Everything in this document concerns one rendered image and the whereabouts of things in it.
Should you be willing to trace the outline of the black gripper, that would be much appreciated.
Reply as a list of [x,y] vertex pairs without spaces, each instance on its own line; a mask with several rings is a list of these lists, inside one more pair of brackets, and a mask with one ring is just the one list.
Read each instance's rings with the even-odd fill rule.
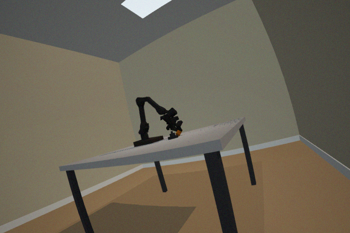
[[183,123],[182,120],[180,120],[180,121],[178,121],[177,123],[175,123],[175,122],[173,121],[173,118],[171,118],[170,121],[167,122],[168,125],[167,125],[166,129],[167,129],[167,130],[170,129],[170,130],[176,131],[176,132],[177,132],[177,130],[179,130],[179,131],[182,132],[182,129],[181,129],[182,123]]

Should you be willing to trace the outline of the dark grey round pedestal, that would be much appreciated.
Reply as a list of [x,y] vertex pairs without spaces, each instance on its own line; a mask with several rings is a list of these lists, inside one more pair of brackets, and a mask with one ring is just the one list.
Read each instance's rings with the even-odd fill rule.
[[171,134],[170,134],[170,137],[168,137],[168,140],[175,139],[175,138],[178,138],[178,135],[175,135],[175,133],[171,131]]

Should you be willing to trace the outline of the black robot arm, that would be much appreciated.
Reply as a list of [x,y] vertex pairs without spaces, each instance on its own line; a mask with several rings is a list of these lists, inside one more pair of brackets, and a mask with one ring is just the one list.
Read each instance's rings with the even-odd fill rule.
[[179,120],[178,116],[175,116],[177,114],[177,111],[174,108],[171,108],[168,111],[165,108],[159,106],[156,102],[154,102],[151,99],[151,97],[137,98],[136,104],[139,107],[140,120],[141,120],[140,130],[138,133],[141,136],[141,141],[149,139],[149,136],[148,136],[149,124],[146,122],[145,111],[144,111],[144,104],[146,101],[149,102],[149,104],[152,105],[156,109],[156,111],[159,115],[163,115],[163,116],[160,116],[160,120],[163,119],[165,122],[169,122],[170,119],[173,118],[173,121],[175,123],[177,120]]

